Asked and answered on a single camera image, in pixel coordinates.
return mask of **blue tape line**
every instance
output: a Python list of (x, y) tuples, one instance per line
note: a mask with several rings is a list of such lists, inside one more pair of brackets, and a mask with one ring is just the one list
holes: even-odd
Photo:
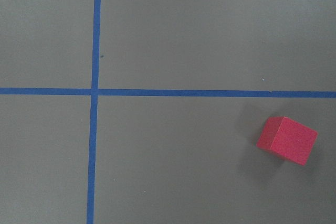
[(99, 89), (98, 95), (144, 97), (269, 97), (336, 98), (332, 91), (258, 91), (258, 90), (173, 90), (173, 89)]
[(96, 170), (98, 83), (99, 83), (100, 2), (101, 0), (94, 0), (94, 10), (93, 10), (93, 48), (92, 48), (89, 165), (88, 165), (87, 224), (93, 224), (94, 222), (94, 203), (95, 203), (94, 184), (95, 184), (95, 170)]
[(0, 94), (91, 95), (91, 89), (0, 88)]

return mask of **gray floor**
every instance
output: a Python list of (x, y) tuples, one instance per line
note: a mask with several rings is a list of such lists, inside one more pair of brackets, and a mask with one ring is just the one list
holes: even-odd
[[(0, 0), (0, 87), (89, 88), (93, 0)], [(335, 91), (336, 0), (102, 0), (100, 88)], [(89, 97), (0, 95), (0, 222), (86, 223)], [(319, 132), (302, 167), (269, 116)], [(95, 224), (336, 223), (335, 99), (99, 97)]]

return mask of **red cube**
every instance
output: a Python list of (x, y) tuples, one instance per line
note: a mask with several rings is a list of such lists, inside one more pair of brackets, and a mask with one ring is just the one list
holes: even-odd
[(283, 159), (305, 165), (317, 132), (290, 118), (269, 118), (257, 146)]

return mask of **cube top face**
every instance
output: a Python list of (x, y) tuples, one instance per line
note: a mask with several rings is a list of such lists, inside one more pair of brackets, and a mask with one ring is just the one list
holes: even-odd
[(305, 165), (317, 132), (285, 116), (269, 118), (257, 146), (284, 159)]

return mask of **horizontal blue line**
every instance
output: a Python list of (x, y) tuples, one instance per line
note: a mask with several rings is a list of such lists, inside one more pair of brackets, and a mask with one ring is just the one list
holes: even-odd
[(270, 97), (336, 98), (333, 91), (259, 91), (259, 90), (177, 90), (177, 89), (99, 89), (98, 95), (128, 97)]
[(0, 94), (91, 95), (91, 89), (0, 88)]
[[(0, 88), (1, 94), (91, 95), (91, 89)], [(98, 89), (98, 95), (125, 97), (336, 98), (336, 92), (334, 91), (263, 90)]]

